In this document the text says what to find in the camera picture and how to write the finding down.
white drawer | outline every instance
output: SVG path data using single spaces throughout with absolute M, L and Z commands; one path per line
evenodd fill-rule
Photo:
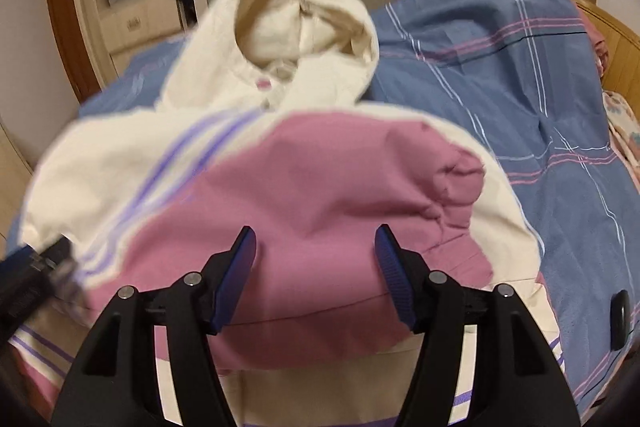
M 133 57 L 145 50 L 148 50 L 149 48 L 153 48 L 154 46 L 156 46 L 160 42 L 167 40 L 168 38 L 171 38 L 171 36 L 164 36 L 160 39 L 155 39 L 153 41 L 145 42 L 144 44 L 139 44 L 138 46 L 134 46 L 133 48 L 130 48 L 128 50 L 111 54 L 111 61 L 113 62 L 113 67 L 116 68 L 116 73 L 118 73 L 118 76 L 122 76 L 123 73 L 127 71 L 129 63 L 131 62 L 131 59 Z
M 176 0 L 131 0 L 111 8 L 100 20 L 110 53 L 182 30 Z

wooden headboard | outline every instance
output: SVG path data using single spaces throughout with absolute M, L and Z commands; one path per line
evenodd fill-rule
M 624 96 L 636 116 L 639 116 L 640 38 L 595 4 L 585 0 L 574 1 L 604 35 L 609 47 L 609 68 L 602 79 L 602 88 Z

drawer handle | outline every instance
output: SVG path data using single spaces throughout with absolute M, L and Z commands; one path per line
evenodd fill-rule
M 127 30 L 133 31 L 133 30 L 137 30 L 138 28 L 140 28 L 140 18 L 139 17 L 133 17 L 133 19 L 129 19 L 127 21 Z

striped fabric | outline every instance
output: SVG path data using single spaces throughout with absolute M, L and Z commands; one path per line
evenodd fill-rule
M 610 146 L 574 5 L 398 0 L 373 19 L 382 58 L 365 98 L 461 125 L 504 168 L 538 238 L 584 413 L 628 349 L 609 352 L 609 303 L 622 289 L 640 301 L 640 197 Z

blue gripper pad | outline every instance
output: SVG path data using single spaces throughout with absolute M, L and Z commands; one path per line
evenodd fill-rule
M 400 246 L 388 225 L 378 227 L 374 245 L 378 265 L 385 277 L 386 287 L 391 293 L 398 317 L 413 330 L 417 322 L 414 311 L 414 291 L 398 259 Z
M 20 264 L 28 265 L 32 255 L 35 255 L 35 251 L 31 247 L 22 247 L 12 251 L 4 261 L 0 261 L 0 279 L 5 276 L 10 277 L 12 270 Z
M 216 331 L 229 324 L 234 316 L 240 294 L 254 263 L 255 248 L 255 232 L 245 227 L 231 249 L 233 260 L 229 263 L 214 295 L 214 315 L 211 317 L 211 324 Z

